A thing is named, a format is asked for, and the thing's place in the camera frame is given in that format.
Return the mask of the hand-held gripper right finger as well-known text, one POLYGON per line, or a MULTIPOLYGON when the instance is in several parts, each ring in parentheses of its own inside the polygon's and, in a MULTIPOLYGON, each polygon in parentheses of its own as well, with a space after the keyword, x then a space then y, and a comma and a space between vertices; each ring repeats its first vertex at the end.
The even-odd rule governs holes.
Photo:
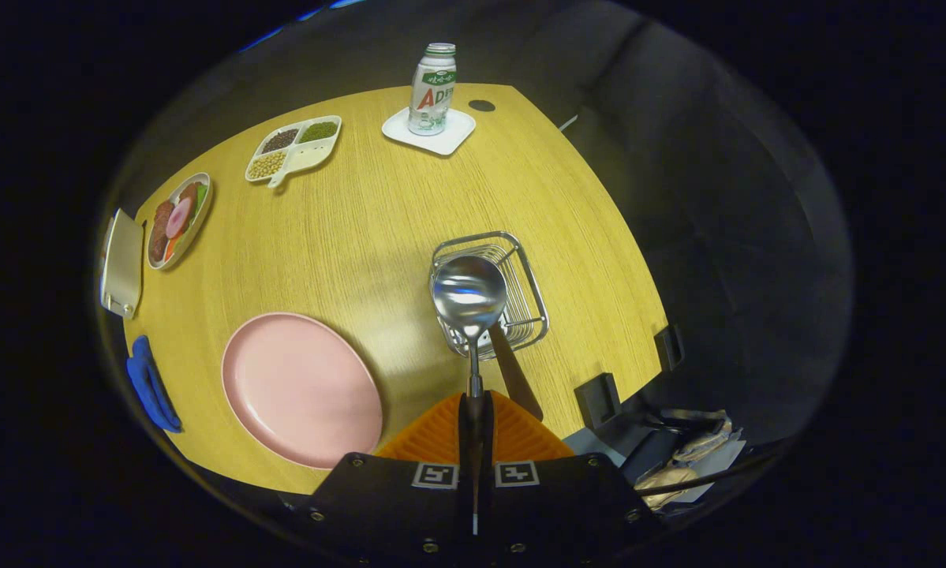
POLYGON ((571 453, 499 393, 477 416, 477 556, 487 567, 624 567, 663 535, 602 453, 571 453))

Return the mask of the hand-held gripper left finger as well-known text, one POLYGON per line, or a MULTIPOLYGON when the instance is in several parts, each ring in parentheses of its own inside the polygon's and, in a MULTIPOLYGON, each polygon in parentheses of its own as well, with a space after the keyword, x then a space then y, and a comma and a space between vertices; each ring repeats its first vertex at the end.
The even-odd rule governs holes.
POLYGON ((472 524, 469 442, 456 394, 381 454, 343 455, 303 508, 303 538, 344 566, 457 567, 472 524))

